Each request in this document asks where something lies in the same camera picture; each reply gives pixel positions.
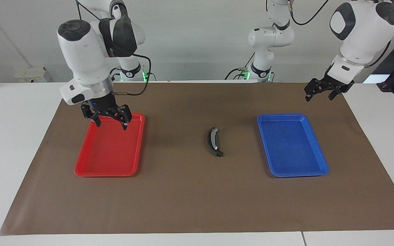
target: tabletop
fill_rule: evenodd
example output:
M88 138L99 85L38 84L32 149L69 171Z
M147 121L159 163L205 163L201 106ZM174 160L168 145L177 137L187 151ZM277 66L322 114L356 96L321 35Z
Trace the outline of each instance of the tabletop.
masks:
M193 82L220 81L186 81ZM0 84L0 227L61 101L61 86L62 83ZM375 84L355 84L344 97L394 182L394 95L380 92ZM122 242L128 245L394 245L394 230L0 236L0 245L104 242L108 245Z

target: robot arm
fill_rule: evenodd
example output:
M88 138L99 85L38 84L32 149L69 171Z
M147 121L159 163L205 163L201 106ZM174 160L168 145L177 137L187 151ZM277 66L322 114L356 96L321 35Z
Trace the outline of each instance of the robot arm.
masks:
M269 0L267 9L267 15L273 25L255 28L249 33L249 44L255 49L255 59L247 70L250 72L249 79L258 81L266 81L270 75L275 55L269 49L290 45L294 40L288 0Z
M106 10L104 1L97 2L93 10ZM127 9L121 0L110 2L111 18L88 23L70 20L63 23L57 33L65 60L74 78L61 88L66 103L81 103L83 115L100 126L99 116L111 117L125 130L132 118L127 105L117 106L113 83L105 66L105 57L127 58L129 61L143 39L135 37Z
M313 78L305 87L307 101L324 91L332 91L333 100L350 89L353 78L394 36L394 0L345 2L333 13L330 28L343 45L323 79Z

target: brown surface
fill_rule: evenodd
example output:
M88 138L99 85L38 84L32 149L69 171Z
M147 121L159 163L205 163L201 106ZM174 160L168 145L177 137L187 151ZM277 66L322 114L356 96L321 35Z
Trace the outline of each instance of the brown surface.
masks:
M142 84L117 84L138 91ZM394 184L342 96L304 100L304 84L150 84L118 97L146 115L132 178L81 178L79 106L61 103L0 234L394 229ZM330 173L275 178L256 117L308 116ZM219 127L225 157L209 153Z

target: tray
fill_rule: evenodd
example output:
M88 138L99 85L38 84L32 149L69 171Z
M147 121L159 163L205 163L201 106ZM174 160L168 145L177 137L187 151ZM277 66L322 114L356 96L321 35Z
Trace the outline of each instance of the tray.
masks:
M271 172L277 177L322 176L329 167L308 118L264 114L258 126Z
M82 177L128 177L137 168L145 116L132 114L127 130L109 117L101 126L91 122L84 137L74 172Z

